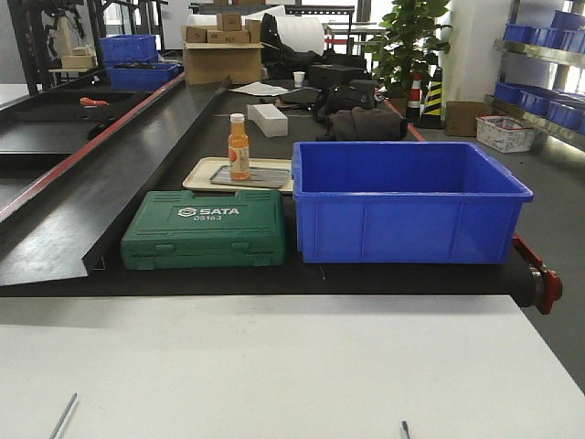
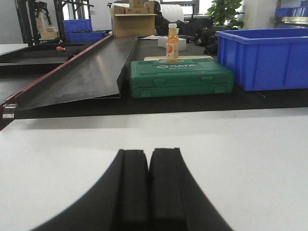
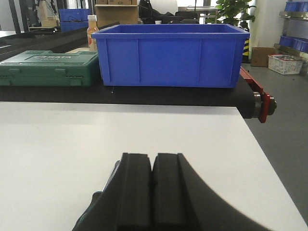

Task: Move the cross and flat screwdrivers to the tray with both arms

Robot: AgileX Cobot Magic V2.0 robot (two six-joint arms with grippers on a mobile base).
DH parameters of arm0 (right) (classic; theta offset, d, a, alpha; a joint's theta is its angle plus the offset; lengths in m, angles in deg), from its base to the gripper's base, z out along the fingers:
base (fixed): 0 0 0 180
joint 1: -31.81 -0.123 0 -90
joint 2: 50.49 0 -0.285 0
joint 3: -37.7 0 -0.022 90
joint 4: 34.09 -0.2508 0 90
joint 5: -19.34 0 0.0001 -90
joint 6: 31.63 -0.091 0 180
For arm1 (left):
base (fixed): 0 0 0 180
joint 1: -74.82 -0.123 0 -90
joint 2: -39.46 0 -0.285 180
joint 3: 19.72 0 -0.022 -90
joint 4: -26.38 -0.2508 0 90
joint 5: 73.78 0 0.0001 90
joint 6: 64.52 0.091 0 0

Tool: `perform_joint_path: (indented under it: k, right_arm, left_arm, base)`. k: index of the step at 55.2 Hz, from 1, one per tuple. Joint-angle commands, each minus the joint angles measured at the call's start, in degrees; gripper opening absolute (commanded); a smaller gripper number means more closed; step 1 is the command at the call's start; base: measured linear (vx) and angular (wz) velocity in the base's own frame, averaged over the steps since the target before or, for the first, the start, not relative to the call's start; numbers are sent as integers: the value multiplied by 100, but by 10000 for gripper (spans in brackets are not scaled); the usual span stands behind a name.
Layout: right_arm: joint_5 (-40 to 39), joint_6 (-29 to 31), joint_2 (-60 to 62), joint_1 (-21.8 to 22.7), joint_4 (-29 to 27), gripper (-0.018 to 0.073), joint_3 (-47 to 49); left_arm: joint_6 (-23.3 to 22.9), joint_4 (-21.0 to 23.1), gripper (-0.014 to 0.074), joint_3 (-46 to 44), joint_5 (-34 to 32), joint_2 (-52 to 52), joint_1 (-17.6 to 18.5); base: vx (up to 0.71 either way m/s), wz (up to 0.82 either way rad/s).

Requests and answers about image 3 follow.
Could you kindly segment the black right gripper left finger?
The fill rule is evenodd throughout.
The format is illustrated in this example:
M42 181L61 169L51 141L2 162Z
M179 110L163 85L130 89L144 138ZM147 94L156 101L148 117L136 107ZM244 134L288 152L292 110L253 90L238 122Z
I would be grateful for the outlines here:
M145 154L124 153L104 189L95 192L75 231L148 231L151 164Z

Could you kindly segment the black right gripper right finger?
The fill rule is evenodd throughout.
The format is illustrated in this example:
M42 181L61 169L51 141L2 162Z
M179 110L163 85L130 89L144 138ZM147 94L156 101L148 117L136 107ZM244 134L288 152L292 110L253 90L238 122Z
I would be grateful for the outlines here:
M152 220L154 231L239 231L206 215L198 219L188 199L177 154L159 153L153 166Z

